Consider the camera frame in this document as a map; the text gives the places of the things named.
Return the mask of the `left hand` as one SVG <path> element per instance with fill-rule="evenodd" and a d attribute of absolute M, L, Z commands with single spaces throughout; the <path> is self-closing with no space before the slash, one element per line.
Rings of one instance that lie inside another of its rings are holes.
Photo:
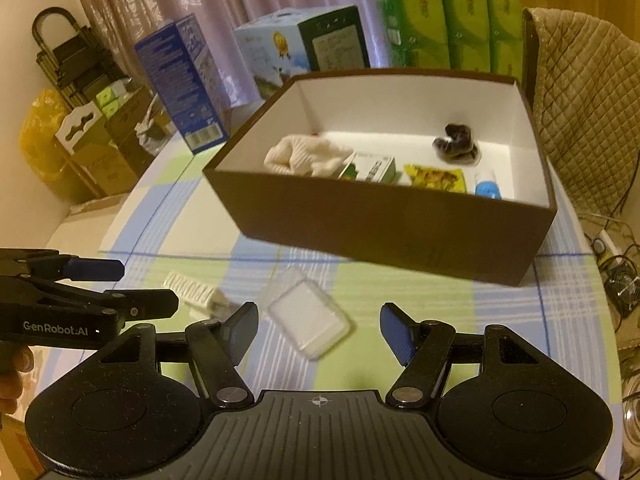
<path fill-rule="evenodd" d="M 12 353 L 11 362 L 9 370 L 1 373 L 1 415 L 11 415 L 17 410 L 24 391 L 23 376 L 34 369 L 32 349 L 29 346 L 18 346 Z"/>

